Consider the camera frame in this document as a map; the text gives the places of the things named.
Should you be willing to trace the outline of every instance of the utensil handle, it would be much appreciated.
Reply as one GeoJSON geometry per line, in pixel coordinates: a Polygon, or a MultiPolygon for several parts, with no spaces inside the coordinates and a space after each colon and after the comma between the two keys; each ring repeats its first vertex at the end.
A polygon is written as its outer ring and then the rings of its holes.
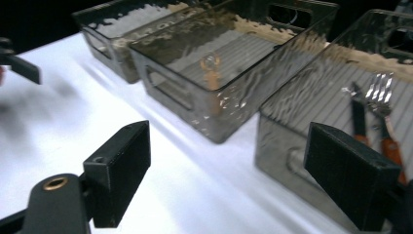
{"type": "Polygon", "coordinates": [[[382,140],[383,154],[393,162],[401,166],[401,172],[398,181],[404,185],[407,184],[406,175],[404,173],[403,162],[401,161],[401,151],[398,143],[392,138],[384,138],[382,140]]]}
{"type": "MultiPolygon", "coordinates": [[[[218,72],[208,71],[206,74],[206,81],[207,81],[208,87],[212,91],[219,89],[218,78],[220,78],[218,72]]],[[[210,111],[213,115],[219,115],[221,113],[221,106],[219,102],[220,100],[215,95],[215,93],[211,93],[210,94],[210,111]]]]}
{"type": "Polygon", "coordinates": [[[370,142],[368,141],[367,136],[363,136],[363,135],[355,135],[355,139],[360,141],[361,143],[370,146],[370,142]]]}

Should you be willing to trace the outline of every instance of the textured plastic container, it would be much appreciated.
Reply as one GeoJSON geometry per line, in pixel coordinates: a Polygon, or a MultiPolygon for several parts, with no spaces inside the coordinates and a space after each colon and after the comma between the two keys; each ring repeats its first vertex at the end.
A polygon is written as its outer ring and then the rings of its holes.
{"type": "MultiPolygon", "coordinates": [[[[376,73],[393,72],[391,121],[411,178],[413,54],[403,49],[411,48],[412,34],[404,30],[411,25],[413,16],[368,12],[260,108],[256,166],[352,232],[353,224],[303,168],[309,126],[322,123],[352,136],[353,82],[365,95],[376,73]]],[[[381,152],[380,121],[367,111],[366,123],[372,148],[381,152]]]]}
{"type": "Polygon", "coordinates": [[[324,48],[336,11],[315,1],[231,0],[130,47],[147,93],[220,143],[324,48]]]}
{"type": "Polygon", "coordinates": [[[128,44],[159,29],[185,20],[210,3],[198,0],[121,0],[73,14],[94,57],[128,83],[139,80],[128,44]]]}

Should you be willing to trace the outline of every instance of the fork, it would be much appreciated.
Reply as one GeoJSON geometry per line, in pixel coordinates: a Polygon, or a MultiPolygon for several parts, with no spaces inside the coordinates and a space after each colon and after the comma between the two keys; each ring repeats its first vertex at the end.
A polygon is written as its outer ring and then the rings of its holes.
{"type": "Polygon", "coordinates": [[[406,175],[401,160],[401,151],[398,142],[394,137],[394,129],[390,121],[392,107],[390,99],[392,97],[393,73],[378,73],[373,76],[370,87],[365,95],[368,108],[380,119],[382,123],[382,151],[383,154],[401,166],[398,181],[407,184],[406,175]]]}

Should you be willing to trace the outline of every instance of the white tabletop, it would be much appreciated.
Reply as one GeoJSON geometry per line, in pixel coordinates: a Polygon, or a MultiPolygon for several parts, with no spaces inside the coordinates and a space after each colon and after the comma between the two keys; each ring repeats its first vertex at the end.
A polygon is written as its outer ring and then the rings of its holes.
{"type": "Polygon", "coordinates": [[[345,232],[254,166],[257,115],[214,144],[95,59],[80,34],[21,56],[43,85],[8,71],[0,88],[0,218],[25,209],[40,180],[79,175],[120,128],[149,120],[152,166],[118,229],[93,233],[345,232]]]}

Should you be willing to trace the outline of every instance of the black object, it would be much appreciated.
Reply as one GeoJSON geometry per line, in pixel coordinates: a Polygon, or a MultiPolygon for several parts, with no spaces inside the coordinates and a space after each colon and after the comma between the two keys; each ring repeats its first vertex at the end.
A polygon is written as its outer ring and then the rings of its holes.
{"type": "Polygon", "coordinates": [[[353,96],[352,96],[352,117],[355,136],[366,137],[366,124],[365,124],[365,106],[361,97],[361,88],[353,83],[353,96]]]}
{"type": "Polygon", "coordinates": [[[0,37],[0,65],[9,65],[15,73],[40,84],[39,68],[24,59],[16,57],[15,51],[12,49],[12,41],[4,37],[0,37]]]}
{"type": "Polygon", "coordinates": [[[413,233],[413,183],[397,182],[400,166],[351,136],[311,123],[305,169],[361,231],[413,233]]]}
{"type": "Polygon", "coordinates": [[[122,128],[84,162],[85,172],[54,175],[31,191],[25,211],[0,220],[0,233],[90,233],[119,225],[150,167],[149,123],[122,128]]]}
{"type": "Polygon", "coordinates": [[[392,135],[389,133],[385,118],[380,118],[380,130],[382,132],[382,139],[392,138],[392,135]]]}

